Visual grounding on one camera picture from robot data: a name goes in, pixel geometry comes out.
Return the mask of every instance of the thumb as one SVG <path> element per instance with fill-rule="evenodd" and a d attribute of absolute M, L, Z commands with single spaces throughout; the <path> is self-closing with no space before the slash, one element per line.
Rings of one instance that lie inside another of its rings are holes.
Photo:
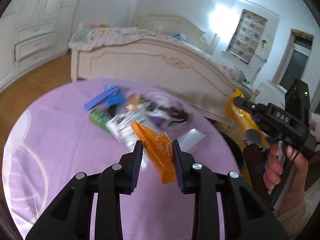
<path fill-rule="evenodd" d="M 293 161 L 293 164 L 296 167 L 296 172 L 299 172 L 299 173 L 307 173 L 308 172 L 309 164 L 308 164 L 307 159 L 303 156 L 303 154 L 298 153 L 298 151 L 293 149 L 291 145 L 287 146 L 286 154 L 290 160 L 293 160 L 295 155 L 298 154 L 298 156 Z"/>

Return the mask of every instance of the round table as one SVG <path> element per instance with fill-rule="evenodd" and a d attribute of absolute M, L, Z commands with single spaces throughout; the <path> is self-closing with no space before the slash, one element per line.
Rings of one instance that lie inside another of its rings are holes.
<path fill-rule="evenodd" d="M 73 82 L 36 100 L 13 127 L 4 148 L 2 179 L 9 210 L 23 238 L 77 172 L 100 173 L 127 153 L 124 144 L 89 121 L 89 113 L 83 108 L 103 92 L 106 84 L 120 85 L 126 97 L 159 91 L 119 79 Z M 182 129 L 168 131 L 170 139 L 196 128 L 206 136 L 197 150 L 191 152 L 195 160 L 217 173 L 239 172 L 220 133 L 195 109 L 181 103 L 187 112 L 194 113 L 194 119 Z M 183 195 L 176 181 L 162 185 L 150 163 L 140 172 L 134 193 L 121 195 L 120 201 L 124 239 L 191 238 L 194 195 Z M 224 239 L 222 219 L 220 231 L 220 238 Z"/>

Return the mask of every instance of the silver screw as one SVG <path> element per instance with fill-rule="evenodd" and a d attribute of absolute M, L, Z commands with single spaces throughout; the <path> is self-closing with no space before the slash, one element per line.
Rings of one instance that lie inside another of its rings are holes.
<path fill-rule="evenodd" d="M 84 174 L 83 172 L 78 172 L 78 173 L 76 174 L 76 179 L 83 179 L 84 176 L 85 176 L 85 174 Z"/>
<path fill-rule="evenodd" d="M 239 173 L 236 171 L 232 171 L 232 172 L 230 172 L 230 177 L 237 179 L 239 177 Z"/>
<path fill-rule="evenodd" d="M 201 170 L 202 169 L 202 165 L 200 163 L 194 163 L 192 165 L 192 167 L 195 169 L 195 170 Z"/>
<path fill-rule="evenodd" d="M 119 171 L 119 169 L 121 169 L 121 168 L 122 168 L 122 166 L 119 163 L 116 163 L 116 164 L 112 165 L 112 169 L 115 170 L 115 171 Z"/>

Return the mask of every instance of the hand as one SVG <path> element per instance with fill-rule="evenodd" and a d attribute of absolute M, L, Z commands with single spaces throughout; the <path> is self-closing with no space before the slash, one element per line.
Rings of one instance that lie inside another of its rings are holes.
<path fill-rule="evenodd" d="M 265 166 L 266 172 L 263 174 L 263 181 L 268 189 L 273 189 L 275 185 L 280 183 L 280 175 L 283 173 L 283 166 L 277 159 L 279 153 L 279 146 L 277 144 L 272 145 L 268 156 L 268 162 Z M 294 150 L 290 145 L 287 147 L 286 155 L 290 160 L 293 159 L 296 153 L 297 150 Z M 279 216 L 299 205 L 304 199 L 304 186 L 308 173 L 308 161 L 302 154 L 299 154 L 294 160 L 294 166 L 296 167 L 296 172 L 289 191 L 284 197 L 279 209 Z"/>

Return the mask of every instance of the bedding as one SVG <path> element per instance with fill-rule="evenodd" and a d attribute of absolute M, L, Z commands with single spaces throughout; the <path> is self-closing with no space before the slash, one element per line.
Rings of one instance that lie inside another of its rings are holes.
<path fill-rule="evenodd" d="M 205 57 L 212 61 L 215 66 L 220 68 L 223 73 L 232 81 L 243 82 L 245 79 L 245 75 L 242 70 L 218 62 L 213 56 L 204 53 L 189 43 L 184 42 L 183 39 L 185 39 L 185 36 L 182 33 L 173 35 L 157 34 L 150 30 L 138 29 L 136 27 L 83 27 L 80 28 L 79 31 L 71 38 L 69 48 L 76 51 L 90 51 L 94 48 L 99 48 L 102 46 L 119 46 L 130 44 L 147 37 L 156 37 L 159 39 L 166 39 L 183 44 L 184 46 L 193 49 L 197 54 L 200 54 L 201 57 Z"/>

